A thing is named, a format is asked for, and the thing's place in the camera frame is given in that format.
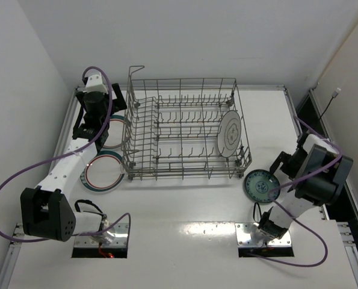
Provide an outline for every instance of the black cable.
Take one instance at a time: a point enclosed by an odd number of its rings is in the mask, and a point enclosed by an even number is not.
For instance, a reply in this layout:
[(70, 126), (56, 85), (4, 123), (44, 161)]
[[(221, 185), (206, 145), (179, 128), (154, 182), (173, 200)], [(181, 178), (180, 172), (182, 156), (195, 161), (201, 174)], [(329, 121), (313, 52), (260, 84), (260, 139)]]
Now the black cable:
[(259, 210), (259, 216), (260, 216), (260, 219), (262, 218), (262, 209), (261, 209), (261, 206), (260, 206), (260, 204), (258, 203), (258, 202), (255, 202), (254, 204), (253, 204), (253, 214), (252, 214), (252, 218), (253, 218), (253, 220), (256, 222), (256, 223), (259, 223), (260, 222), (260, 220), (259, 221), (257, 221), (256, 220), (256, 207), (258, 208), (258, 210)]
[(99, 206), (97, 206), (96, 204), (94, 204), (91, 200), (77, 200), (77, 201), (75, 202), (75, 209), (76, 209), (77, 212), (81, 212), (78, 203), (91, 205), (91, 206), (95, 207), (95, 209), (98, 210), (98, 212), (100, 212), (101, 214), (103, 214), (103, 212), (101, 211), (101, 209), (99, 208)]
[(331, 102), (332, 102), (333, 100), (334, 100), (334, 97), (331, 97), (331, 99), (330, 99), (330, 101), (329, 101), (329, 104), (327, 104), (326, 108), (324, 109), (324, 111), (322, 112), (322, 114), (319, 116), (319, 119), (318, 119), (317, 122), (319, 122), (319, 121), (322, 119), (323, 114), (325, 114), (325, 112), (329, 109), (329, 106), (330, 106), (330, 104), (331, 104)]

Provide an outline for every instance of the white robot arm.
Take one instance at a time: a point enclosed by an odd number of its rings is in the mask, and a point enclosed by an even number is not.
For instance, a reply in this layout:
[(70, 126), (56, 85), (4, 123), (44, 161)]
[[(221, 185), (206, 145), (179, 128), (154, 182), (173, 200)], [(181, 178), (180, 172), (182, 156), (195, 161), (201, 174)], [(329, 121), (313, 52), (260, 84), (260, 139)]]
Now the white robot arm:
[[(273, 174), (280, 163), (283, 163), (281, 171), (290, 179), (298, 179), (324, 167), (337, 155), (338, 153), (329, 144), (315, 135), (304, 132), (298, 139), (295, 153), (289, 155), (281, 152), (271, 166), (270, 173)], [(267, 240), (282, 238), (294, 219), (305, 211), (315, 206), (330, 205), (335, 202), (342, 191), (352, 165), (351, 158), (342, 156), (334, 166), (291, 187), (280, 205), (292, 217), (275, 205), (263, 213), (258, 231)]]
[[(126, 109), (118, 84), (106, 88), (101, 74), (86, 79), (85, 90), (76, 94), (85, 123), (76, 127), (66, 152), (73, 152), (87, 145), (100, 131), (108, 113), (108, 90), (113, 100), (111, 114)], [(87, 164), (102, 149), (108, 138), (107, 124), (98, 139), (80, 152), (59, 160), (53, 170), (36, 188), (26, 188), (20, 197), (23, 230), (26, 235), (67, 241), (73, 234), (97, 232), (102, 229), (106, 215), (100, 212), (77, 212), (69, 204), (70, 194)]]

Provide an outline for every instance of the white wall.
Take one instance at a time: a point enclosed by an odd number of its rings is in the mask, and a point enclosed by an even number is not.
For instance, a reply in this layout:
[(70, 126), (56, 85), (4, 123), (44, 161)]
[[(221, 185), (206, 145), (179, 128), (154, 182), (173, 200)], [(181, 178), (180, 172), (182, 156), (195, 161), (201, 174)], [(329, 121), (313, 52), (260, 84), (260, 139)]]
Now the white wall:
[(147, 77), (286, 84), (298, 102), (358, 17), (358, 0), (18, 0), (73, 87), (88, 65)]
[[(71, 93), (17, 1), (0, 1), (0, 183), (53, 155)], [(21, 219), (22, 190), (47, 170), (28, 172), (1, 191), (0, 228), (7, 234)], [(0, 237), (0, 269), (7, 248)]]
[(350, 182), (358, 201), (358, 25), (319, 80), (315, 93), (321, 111), (337, 87), (342, 91), (323, 119), (334, 140), (354, 159)]

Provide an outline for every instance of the plate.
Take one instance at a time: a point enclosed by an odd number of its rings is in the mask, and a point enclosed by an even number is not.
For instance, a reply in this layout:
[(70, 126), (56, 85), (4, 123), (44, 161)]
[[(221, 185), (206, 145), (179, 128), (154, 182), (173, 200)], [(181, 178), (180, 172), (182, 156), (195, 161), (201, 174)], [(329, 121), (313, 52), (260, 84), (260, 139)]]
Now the plate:
[(122, 145), (123, 125), (125, 118), (123, 116), (111, 116), (108, 138), (103, 146), (104, 149), (117, 149)]
[(266, 170), (253, 170), (244, 179), (243, 187), (248, 196), (260, 203), (271, 203), (280, 195), (280, 190), (268, 194), (279, 187), (279, 180)]
[(113, 190), (124, 178), (121, 160), (122, 157), (117, 152), (99, 152), (80, 175), (82, 184), (87, 189), (99, 193)]
[(217, 149), (222, 157), (229, 158), (233, 155), (241, 139), (241, 120), (239, 114), (228, 111), (219, 124), (217, 135)]

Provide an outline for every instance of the metal wire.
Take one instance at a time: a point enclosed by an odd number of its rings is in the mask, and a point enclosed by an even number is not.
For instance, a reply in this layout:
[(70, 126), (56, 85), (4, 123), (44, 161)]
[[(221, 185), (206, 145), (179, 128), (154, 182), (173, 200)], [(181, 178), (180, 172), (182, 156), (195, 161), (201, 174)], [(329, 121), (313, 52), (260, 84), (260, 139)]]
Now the metal wire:
[[(122, 136), (122, 163), (129, 179), (242, 177), (252, 158), (236, 79), (133, 79), (142, 68), (129, 68)], [(223, 158), (217, 136), (220, 121), (230, 110), (241, 116), (242, 141), (232, 157)]]

